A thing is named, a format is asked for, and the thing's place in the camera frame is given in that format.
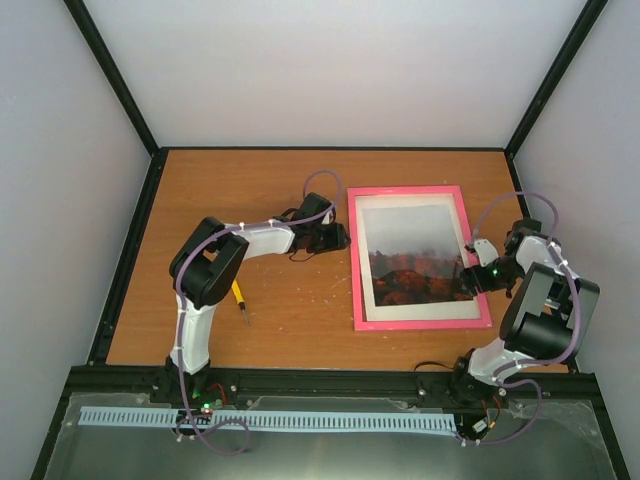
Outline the autumn forest photo print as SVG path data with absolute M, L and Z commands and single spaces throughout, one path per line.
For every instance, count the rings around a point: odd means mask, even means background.
M 365 206 L 360 219 L 375 307 L 473 299 L 461 291 L 465 258 L 449 206 Z

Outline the yellow handled screwdriver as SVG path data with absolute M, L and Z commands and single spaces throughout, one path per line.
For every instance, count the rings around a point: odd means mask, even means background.
M 234 296 L 236 305 L 238 306 L 239 310 L 241 311 L 243 318 L 246 321 L 246 324 L 248 326 L 251 325 L 250 323 L 250 319 L 249 319 L 249 314 L 247 312 L 247 306 L 246 306 L 246 301 L 244 299 L 244 296 L 242 294 L 242 291 L 240 289 L 239 283 L 237 280 L 234 280 L 231 286 L 231 291 L 232 294 Z

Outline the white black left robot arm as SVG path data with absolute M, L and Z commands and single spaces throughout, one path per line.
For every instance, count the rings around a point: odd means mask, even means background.
M 208 390 L 203 373 L 210 367 L 209 338 L 218 305 L 232 290 L 244 261 L 266 255 L 310 256 L 346 249 L 347 228 L 336 220 L 336 206 L 309 193 L 302 204 L 257 223 L 224 223 L 204 218 L 169 267 L 177 303 L 172 388 L 186 402 Z

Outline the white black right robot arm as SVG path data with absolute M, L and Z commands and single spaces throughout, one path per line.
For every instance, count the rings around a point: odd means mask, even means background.
M 571 269 L 560 243 L 534 219 L 513 223 L 503 253 L 476 235 L 465 249 L 478 263 L 455 274 L 462 291 L 474 298 L 504 291 L 511 303 L 498 337 L 454 364 L 449 395 L 460 406 L 490 400 L 523 369 L 574 359 L 601 292 Z

